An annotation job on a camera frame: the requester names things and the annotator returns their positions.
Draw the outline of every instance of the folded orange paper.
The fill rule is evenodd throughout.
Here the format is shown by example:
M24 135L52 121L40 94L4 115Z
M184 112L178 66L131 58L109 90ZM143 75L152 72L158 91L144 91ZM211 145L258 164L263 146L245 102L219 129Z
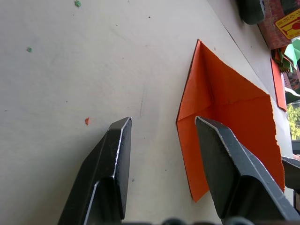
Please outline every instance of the folded orange paper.
M284 190L284 170L275 139L270 96L221 61L197 41L177 117L177 129L192 197L208 190L195 117L228 126L237 139L265 165Z

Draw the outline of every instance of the black object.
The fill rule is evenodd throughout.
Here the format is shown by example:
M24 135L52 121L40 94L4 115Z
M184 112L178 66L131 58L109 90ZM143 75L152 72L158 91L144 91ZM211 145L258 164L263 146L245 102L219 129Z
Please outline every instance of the black object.
M289 15L299 8L296 0L280 0L280 4L285 15Z
M186 225L182 220L171 218L163 222L162 225ZM197 222L194 225L213 225L211 223ZM224 222L224 225L254 225L251 221L243 217L232 217Z
M300 140L292 140L292 152L295 155L300 154Z
M285 169L285 185L294 190L300 190L300 161L281 157Z
M281 157L285 168L285 185L294 189L294 208L300 214L300 161Z
M265 19L265 8L262 0L236 0L242 20L254 25Z
M218 216L300 220L263 164L223 124L196 118L203 167Z
M113 123L78 172L59 225L120 223L125 217L131 144L130 117Z

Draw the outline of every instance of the yellow label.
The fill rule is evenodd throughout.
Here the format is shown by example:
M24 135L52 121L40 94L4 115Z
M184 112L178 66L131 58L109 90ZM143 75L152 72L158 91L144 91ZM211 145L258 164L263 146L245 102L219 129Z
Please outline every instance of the yellow label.
M287 39L300 36L300 9L276 21L275 25Z

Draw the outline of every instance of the orange paper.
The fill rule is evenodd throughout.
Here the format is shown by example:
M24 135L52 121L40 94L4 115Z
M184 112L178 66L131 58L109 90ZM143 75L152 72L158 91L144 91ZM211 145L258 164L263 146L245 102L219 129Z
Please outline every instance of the orange paper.
M86 125L88 125L88 124L90 123L90 118L89 118L89 117L86 118L86 119L84 120L84 122L85 122Z
M278 65L273 59L271 59L271 65L272 65L277 105L279 108L283 109L286 112L287 107L286 107L286 100L285 100L285 91L282 83L281 73Z
M284 170L275 139L270 96L227 66L200 40L197 41L177 117L181 150L195 202L209 190L195 126L196 116L228 126L284 190Z

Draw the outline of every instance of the green foliage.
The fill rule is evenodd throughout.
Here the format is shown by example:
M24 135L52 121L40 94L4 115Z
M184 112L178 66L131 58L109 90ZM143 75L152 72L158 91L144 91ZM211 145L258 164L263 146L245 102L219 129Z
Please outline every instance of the green foliage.
M287 114L289 117L292 139L300 139L300 107L289 104L287 106Z

